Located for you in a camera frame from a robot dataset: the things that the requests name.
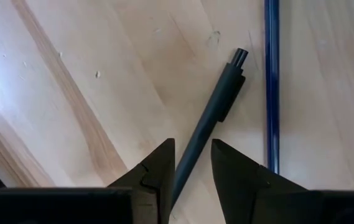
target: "wooden table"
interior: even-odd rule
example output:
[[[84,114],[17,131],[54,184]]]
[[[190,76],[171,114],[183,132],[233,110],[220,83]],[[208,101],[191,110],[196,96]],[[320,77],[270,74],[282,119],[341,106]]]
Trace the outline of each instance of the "wooden table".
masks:
[[[177,160],[225,63],[220,138],[265,164],[263,1],[0,1],[0,178],[105,186],[166,138]],[[171,223],[223,223],[207,146]],[[281,174],[354,189],[354,0],[281,0]]]

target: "blue stick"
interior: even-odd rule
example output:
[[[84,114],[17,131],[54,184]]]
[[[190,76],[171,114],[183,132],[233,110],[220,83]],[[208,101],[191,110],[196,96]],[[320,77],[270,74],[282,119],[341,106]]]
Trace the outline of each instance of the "blue stick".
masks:
[[[265,0],[268,169],[279,173],[279,0]]]

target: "wood grain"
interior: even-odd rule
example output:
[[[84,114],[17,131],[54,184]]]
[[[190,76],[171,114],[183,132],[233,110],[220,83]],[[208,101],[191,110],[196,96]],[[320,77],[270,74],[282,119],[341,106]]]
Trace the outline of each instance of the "wood grain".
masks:
[[[354,0],[280,2],[281,174],[354,189]],[[166,138],[179,160],[237,47],[247,80],[212,137],[265,164],[263,17],[254,0],[0,1],[0,177],[104,186]],[[209,152],[171,223],[224,222]]]

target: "wooden surface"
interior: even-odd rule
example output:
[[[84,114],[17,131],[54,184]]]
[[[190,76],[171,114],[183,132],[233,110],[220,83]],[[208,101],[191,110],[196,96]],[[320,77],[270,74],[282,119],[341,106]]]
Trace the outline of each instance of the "wooden surface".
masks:
[[[220,138],[265,164],[263,2],[0,1],[0,178],[105,186],[166,138],[177,160],[249,51]],[[281,0],[281,174],[354,189],[354,0]],[[205,148],[171,223],[223,223]]]

